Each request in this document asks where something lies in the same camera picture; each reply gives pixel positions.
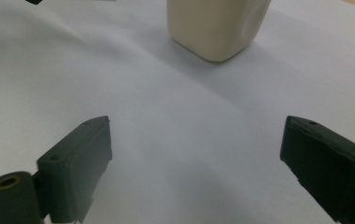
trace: table surface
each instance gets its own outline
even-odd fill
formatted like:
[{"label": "table surface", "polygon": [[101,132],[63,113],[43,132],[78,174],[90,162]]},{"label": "table surface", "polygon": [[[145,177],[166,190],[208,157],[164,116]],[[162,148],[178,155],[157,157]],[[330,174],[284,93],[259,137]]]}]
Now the table surface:
[{"label": "table surface", "polygon": [[85,224],[332,224],[279,159],[285,118],[355,142],[355,6],[274,0],[208,63],[160,0],[0,0],[0,175],[109,115],[114,158]]}]

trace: plastic container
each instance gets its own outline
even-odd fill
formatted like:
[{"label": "plastic container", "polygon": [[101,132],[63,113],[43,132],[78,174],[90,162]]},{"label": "plastic container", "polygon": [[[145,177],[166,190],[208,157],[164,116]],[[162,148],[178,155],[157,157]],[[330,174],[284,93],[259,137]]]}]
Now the plastic container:
[{"label": "plastic container", "polygon": [[246,47],[271,0],[167,0],[169,34],[184,48],[222,62]]}]

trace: black plastic part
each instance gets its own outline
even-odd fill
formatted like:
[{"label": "black plastic part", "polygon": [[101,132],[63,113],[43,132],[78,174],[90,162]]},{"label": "black plastic part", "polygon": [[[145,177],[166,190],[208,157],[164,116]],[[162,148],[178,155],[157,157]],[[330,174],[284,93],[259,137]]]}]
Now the black plastic part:
[{"label": "black plastic part", "polygon": [[32,176],[16,172],[0,176],[0,224],[40,224]]},{"label": "black plastic part", "polygon": [[355,224],[355,144],[308,119],[288,117],[280,158],[334,220]]},{"label": "black plastic part", "polygon": [[90,119],[37,160],[40,182],[48,189],[52,222],[83,221],[96,184],[111,160],[108,117]]},{"label": "black plastic part", "polygon": [[32,3],[33,5],[38,5],[43,0],[26,0],[26,1],[29,2],[29,3]]}]

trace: white tabletop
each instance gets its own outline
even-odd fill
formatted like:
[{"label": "white tabletop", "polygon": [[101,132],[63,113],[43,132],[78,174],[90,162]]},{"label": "white tabletop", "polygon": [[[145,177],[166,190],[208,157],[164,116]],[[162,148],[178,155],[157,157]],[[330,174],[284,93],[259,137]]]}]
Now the white tabletop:
[{"label": "white tabletop", "polygon": [[103,115],[114,158],[85,224],[332,224],[279,150],[288,115],[355,142],[355,6],[275,0],[208,63],[170,38],[164,0],[0,0],[0,175]]}]

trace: white cup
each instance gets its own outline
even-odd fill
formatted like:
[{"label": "white cup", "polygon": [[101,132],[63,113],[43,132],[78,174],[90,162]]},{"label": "white cup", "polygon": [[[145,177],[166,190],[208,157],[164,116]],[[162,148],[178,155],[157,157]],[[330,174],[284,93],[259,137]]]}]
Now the white cup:
[{"label": "white cup", "polygon": [[246,47],[271,0],[167,0],[169,34],[184,48],[222,62]]}]

